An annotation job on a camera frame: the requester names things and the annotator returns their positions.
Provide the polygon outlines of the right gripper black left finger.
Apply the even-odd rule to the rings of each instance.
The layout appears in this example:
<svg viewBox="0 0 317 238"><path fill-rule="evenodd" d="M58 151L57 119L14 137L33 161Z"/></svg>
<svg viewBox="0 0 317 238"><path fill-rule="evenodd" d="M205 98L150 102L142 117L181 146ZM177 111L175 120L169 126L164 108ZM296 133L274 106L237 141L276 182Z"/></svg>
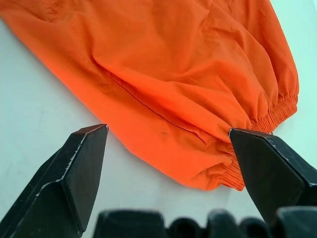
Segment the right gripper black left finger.
<svg viewBox="0 0 317 238"><path fill-rule="evenodd" d="M99 189L107 134L106 124L70 134L0 221L0 238L81 238Z"/></svg>

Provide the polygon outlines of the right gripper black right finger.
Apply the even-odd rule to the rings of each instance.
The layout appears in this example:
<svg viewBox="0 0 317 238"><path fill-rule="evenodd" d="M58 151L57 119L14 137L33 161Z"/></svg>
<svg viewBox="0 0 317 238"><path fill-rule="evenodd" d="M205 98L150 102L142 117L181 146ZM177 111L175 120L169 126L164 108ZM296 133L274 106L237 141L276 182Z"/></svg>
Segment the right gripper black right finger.
<svg viewBox="0 0 317 238"><path fill-rule="evenodd" d="M282 139L239 128L229 138L247 192L266 222L281 207L317 206L317 169Z"/></svg>

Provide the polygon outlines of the orange shirt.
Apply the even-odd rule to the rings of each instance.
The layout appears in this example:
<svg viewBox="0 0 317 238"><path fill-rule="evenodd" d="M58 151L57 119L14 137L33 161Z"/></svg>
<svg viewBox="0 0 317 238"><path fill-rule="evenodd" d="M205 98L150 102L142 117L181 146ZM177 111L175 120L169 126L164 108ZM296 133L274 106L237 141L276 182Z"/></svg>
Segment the orange shirt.
<svg viewBox="0 0 317 238"><path fill-rule="evenodd" d="M178 183L243 190L231 128L297 111L270 0L0 0L16 37L134 155Z"/></svg>

